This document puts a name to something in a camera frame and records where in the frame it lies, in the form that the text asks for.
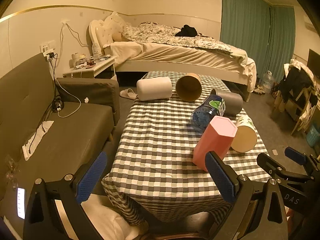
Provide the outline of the white nightstand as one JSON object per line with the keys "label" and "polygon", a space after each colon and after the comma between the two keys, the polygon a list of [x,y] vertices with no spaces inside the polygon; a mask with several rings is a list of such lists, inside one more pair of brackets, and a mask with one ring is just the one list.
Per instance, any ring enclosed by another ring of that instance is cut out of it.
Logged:
{"label": "white nightstand", "polygon": [[107,69],[111,70],[110,79],[117,80],[115,64],[115,56],[97,62],[94,65],[87,65],[79,69],[72,69],[63,73],[63,77],[79,77],[79,78],[101,78],[101,74]]}

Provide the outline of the clear bottle on nightstand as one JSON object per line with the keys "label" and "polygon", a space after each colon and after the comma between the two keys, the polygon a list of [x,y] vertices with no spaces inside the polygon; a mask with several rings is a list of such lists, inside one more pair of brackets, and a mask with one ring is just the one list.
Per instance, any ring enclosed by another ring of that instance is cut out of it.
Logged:
{"label": "clear bottle on nightstand", "polygon": [[97,42],[92,43],[92,54],[93,54],[94,61],[99,59],[100,54],[101,54],[101,50],[100,50],[100,46]]}

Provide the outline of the bed with beige sheet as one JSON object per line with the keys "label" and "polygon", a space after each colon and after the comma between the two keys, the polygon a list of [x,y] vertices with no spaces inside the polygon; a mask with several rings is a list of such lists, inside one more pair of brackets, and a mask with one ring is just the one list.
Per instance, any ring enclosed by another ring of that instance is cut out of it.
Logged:
{"label": "bed with beige sheet", "polygon": [[215,50],[172,46],[159,43],[114,42],[110,49],[120,72],[169,71],[217,77],[247,87],[253,92],[257,69],[253,59],[239,48],[231,53]]}

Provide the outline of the brown paper cup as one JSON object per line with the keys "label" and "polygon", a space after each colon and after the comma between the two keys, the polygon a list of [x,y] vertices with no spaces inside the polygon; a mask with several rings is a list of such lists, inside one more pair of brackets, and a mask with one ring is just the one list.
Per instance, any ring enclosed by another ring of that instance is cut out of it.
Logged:
{"label": "brown paper cup", "polygon": [[176,82],[178,97],[186,102],[196,101],[202,94],[200,77],[195,73],[187,73]]}

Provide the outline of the beige slipper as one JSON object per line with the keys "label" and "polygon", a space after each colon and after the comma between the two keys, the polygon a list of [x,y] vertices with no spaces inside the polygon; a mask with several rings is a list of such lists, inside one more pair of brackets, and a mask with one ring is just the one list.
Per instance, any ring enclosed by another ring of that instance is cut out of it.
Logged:
{"label": "beige slipper", "polygon": [[130,99],[130,100],[135,100],[137,98],[137,94],[133,91],[132,88],[121,90],[119,95],[122,98]]}

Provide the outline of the teal plastic basket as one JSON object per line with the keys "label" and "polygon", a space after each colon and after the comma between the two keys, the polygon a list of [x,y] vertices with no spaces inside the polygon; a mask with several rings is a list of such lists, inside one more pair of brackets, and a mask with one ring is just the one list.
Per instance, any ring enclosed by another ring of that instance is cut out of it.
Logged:
{"label": "teal plastic basket", "polygon": [[319,141],[319,131],[317,127],[312,124],[306,135],[306,141],[310,147],[314,147]]}

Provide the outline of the white printed paper cup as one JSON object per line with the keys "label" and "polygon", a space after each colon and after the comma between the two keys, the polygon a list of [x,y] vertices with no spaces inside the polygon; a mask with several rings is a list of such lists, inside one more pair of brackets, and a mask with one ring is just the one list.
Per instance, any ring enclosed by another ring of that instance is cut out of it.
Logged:
{"label": "white printed paper cup", "polygon": [[257,134],[252,119],[248,116],[241,116],[237,119],[235,125],[238,130],[231,144],[231,148],[240,153],[252,150],[257,143]]}

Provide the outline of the black garment on bed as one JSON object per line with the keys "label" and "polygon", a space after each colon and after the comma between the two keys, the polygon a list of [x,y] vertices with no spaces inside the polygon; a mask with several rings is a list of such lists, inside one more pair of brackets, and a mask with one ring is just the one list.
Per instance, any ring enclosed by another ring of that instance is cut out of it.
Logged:
{"label": "black garment on bed", "polygon": [[176,37],[195,37],[197,36],[197,31],[194,27],[190,27],[185,24],[178,33],[175,34]]}

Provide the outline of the blue drink bottle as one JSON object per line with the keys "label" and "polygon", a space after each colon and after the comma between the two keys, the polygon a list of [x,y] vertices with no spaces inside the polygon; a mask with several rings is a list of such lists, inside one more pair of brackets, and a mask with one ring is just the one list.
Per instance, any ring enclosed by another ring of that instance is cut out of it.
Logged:
{"label": "blue drink bottle", "polygon": [[190,123],[195,131],[203,133],[214,116],[223,116],[226,104],[223,98],[210,94],[204,102],[197,107],[192,115]]}

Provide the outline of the large clear water jug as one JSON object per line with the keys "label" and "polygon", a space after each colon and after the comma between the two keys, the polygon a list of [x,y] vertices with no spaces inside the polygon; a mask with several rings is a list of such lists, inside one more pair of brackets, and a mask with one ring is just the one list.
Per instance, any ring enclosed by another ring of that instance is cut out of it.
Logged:
{"label": "large clear water jug", "polygon": [[268,70],[263,75],[263,81],[262,81],[263,91],[266,94],[269,93],[273,87],[273,84],[274,84],[274,78],[273,78],[272,72],[270,70]]}

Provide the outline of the green curtain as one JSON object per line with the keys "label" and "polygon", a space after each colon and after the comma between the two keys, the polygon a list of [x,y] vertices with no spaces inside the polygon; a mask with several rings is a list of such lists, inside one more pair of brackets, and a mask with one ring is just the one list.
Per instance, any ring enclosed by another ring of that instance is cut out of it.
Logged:
{"label": "green curtain", "polygon": [[264,0],[222,0],[220,40],[241,48],[255,61],[258,77],[270,71],[279,82],[293,55],[296,37],[293,7]]}

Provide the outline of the black television screen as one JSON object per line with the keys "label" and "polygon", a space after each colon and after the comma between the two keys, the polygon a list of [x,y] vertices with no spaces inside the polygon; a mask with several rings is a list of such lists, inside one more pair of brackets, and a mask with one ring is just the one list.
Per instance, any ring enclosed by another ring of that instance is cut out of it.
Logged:
{"label": "black television screen", "polygon": [[320,77],[320,55],[313,50],[309,50],[307,67],[312,71],[314,76]]}

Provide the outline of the dark grey sofa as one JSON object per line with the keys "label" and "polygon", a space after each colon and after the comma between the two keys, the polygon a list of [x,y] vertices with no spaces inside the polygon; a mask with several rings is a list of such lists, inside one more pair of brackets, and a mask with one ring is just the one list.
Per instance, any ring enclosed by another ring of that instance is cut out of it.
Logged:
{"label": "dark grey sofa", "polygon": [[[116,80],[73,77],[54,84],[42,54],[5,74],[1,78],[1,216],[23,232],[17,193],[6,178],[9,158],[18,164],[18,186],[29,196],[37,178],[60,180],[99,154],[119,118]],[[25,161],[22,146],[49,120],[53,125]]]}

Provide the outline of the wall power outlet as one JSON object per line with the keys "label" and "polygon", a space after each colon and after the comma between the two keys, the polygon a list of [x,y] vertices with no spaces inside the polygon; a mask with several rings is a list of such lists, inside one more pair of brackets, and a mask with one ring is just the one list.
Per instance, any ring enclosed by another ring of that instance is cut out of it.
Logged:
{"label": "wall power outlet", "polygon": [[45,60],[48,62],[49,59],[53,58],[55,55],[55,50],[56,49],[56,41],[51,40],[48,42],[42,42],[40,44],[40,51],[43,54]]}

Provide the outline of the wooden chair with clothes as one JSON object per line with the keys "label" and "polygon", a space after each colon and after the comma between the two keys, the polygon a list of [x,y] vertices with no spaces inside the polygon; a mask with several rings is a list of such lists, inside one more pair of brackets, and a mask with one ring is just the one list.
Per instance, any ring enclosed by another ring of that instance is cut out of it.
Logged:
{"label": "wooden chair with clothes", "polygon": [[296,124],[291,133],[305,131],[318,105],[319,89],[312,71],[304,63],[291,59],[284,64],[284,76],[275,91],[275,111],[284,112],[289,102],[296,108]]}

